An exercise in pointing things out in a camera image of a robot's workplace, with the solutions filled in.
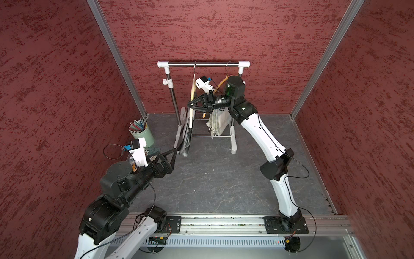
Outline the black grey white checked scarf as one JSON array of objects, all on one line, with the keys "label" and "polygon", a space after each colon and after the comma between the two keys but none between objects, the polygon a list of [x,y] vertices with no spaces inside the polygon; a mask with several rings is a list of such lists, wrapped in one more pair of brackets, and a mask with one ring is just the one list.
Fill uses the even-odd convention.
[{"label": "black grey white checked scarf", "polygon": [[187,157],[189,155],[189,149],[191,146],[191,137],[194,124],[194,111],[193,109],[185,109],[185,124],[182,132],[182,141],[179,145],[180,155]]}]

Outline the pale wooden hanger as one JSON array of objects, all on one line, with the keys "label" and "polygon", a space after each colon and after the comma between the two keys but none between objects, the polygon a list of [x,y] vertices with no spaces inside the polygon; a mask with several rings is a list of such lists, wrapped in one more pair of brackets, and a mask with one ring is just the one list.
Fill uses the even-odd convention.
[{"label": "pale wooden hanger", "polygon": [[[191,87],[190,101],[194,100],[194,94],[196,92],[195,68],[196,68],[196,65],[194,65],[194,75],[193,75],[193,81],[192,81],[192,87]],[[193,128],[193,116],[194,116],[194,110],[192,108],[189,108],[189,127],[190,128]]]}]

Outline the blue cream plaid fringed scarf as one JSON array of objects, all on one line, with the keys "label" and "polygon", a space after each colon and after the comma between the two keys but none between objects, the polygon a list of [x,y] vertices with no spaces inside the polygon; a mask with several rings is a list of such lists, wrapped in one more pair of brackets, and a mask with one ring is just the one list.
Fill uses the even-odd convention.
[{"label": "blue cream plaid fringed scarf", "polygon": [[213,139],[216,136],[221,136],[225,128],[230,124],[231,119],[232,117],[227,107],[224,109],[213,110],[206,123],[209,127],[211,138]]}]

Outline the orange wooden hanger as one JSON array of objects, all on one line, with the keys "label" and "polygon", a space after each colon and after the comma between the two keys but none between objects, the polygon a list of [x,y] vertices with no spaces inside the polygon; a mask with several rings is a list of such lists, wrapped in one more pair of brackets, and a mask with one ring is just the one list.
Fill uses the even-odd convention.
[{"label": "orange wooden hanger", "polygon": [[227,90],[228,88],[228,79],[230,78],[230,74],[226,74],[226,77],[224,79],[222,79],[220,81],[219,84],[217,84],[213,78],[211,77],[207,77],[210,80],[210,84],[213,88],[212,92],[214,93],[214,95],[216,96],[221,96],[221,95],[227,95],[229,96],[229,90]]}]

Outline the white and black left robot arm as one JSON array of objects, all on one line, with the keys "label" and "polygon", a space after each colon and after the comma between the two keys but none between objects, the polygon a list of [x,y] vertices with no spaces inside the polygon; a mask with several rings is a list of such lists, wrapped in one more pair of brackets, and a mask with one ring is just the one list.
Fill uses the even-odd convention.
[{"label": "white and black left robot arm", "polygon": [[159,154],[151,161],[142,148],[129,151],[138,155],[134,163],[122,161],[110,166],[101,178],[102,195],[85,210],[75,257],[77,259],[131,259],[141,247],[155,241],[151,254],[167,244],[171,234],[181,230],[181,217],[167,216],[162,208],[151,205],[139,214],[132,230],[120,237],[122,244],[107,255],[108,247],[117,241],[116,233],[129,215],[129,208],[138,195],[174,170],[177,149]]}]

